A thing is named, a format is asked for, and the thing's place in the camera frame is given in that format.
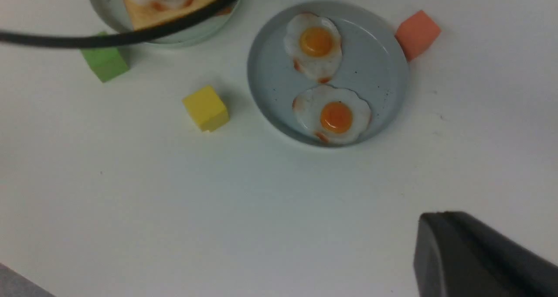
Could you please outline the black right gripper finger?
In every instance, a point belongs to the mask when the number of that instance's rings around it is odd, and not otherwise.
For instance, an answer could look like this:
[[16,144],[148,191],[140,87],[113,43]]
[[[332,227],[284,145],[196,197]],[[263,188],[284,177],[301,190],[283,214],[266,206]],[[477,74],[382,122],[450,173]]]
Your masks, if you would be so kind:
[[423,213],[413,255],[421,297],[555,297],[558,268],[464,212]]

